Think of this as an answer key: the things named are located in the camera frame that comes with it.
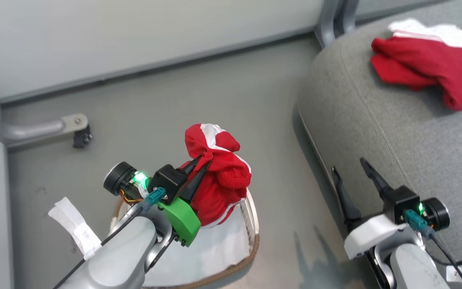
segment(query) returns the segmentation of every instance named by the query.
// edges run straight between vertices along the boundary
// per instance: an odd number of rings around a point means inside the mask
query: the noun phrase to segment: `gray floor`
[[[200,122],[240,141],[260,221],[251,268],[211,287],[364,288],[295,110],[299,80],[317,52],[312,39],[299,39],[5,108],[4,120],[14,123],[82,112],[94,135],[85,150],[60,139],[10,152],[15,288],[51,288],[82,258],[47,215],[55,202],[69,197],[105,236],[117,201],[102,188],[106,172],[119,161],[151,172],[180,165],[188,159],[184,130]]]

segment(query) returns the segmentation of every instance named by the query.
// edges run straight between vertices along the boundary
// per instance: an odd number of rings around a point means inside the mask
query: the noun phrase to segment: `gray ottoman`
[[[462,260],[462,112],[449,110],[438,89],[414,92],[383,84],[370,64],[372,40],[389,38],[387,25],[408,17],[462,28],[462,0],[396,15],[339,38],[316,57],[299,111],[328,176],[337,166],[363,215],[379,212],[382,203],[361,168],[361,156],[392,187],[407,185],[447,205],[451,226],[440,235]]]

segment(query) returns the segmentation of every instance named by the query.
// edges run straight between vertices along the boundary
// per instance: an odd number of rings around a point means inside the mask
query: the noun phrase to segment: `black caster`
[[[84,149],[92,140],[92,134],[90,134],[90,125],[87,125],[86,128],[75,132],[72,139],[74,140],[74,143],[72,143],[73,148]]]

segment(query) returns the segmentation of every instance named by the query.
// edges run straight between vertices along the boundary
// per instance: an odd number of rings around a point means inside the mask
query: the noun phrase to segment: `red fabric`
[[[443,102],[462,110],[462,48],[425,39],[376,38],[377,54],[372,65],[384,82],[404,84],[414,90],[437,85],[443,89]]]
[[[217,221],[229,205],[245,199],[247,186],[251,183],[249,167],[233,154],[240,149],[240,143],[229,132],[218,133],[215,141],[217,146],[230,152],[209,148],[201,124],[194,124],[185,132],[185,144],[190,157],[202,155],[188,178],[191,180],[202,166],[211,161],[191,203],[192,208],[198,212],[202,226]]]

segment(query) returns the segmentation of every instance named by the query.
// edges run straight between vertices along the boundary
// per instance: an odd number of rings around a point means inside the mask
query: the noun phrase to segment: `gray metal leg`
[[[339,0],[324,0],[320,18],[317,27],[315,27],[315,36],[322,48],[325,48],[334,41],[334,18],[338,11]]]
[[[346,34],[356,29],[356,11],[359,0],[343,0],[336,17],[336,26],[340,33]]]
[[[0,121],[0,142],[13,148],[69,133],[75,135],[75,147],[81,148],[90,141],[88,119],[84,114],[72,114],[46,123],[15,126]]]

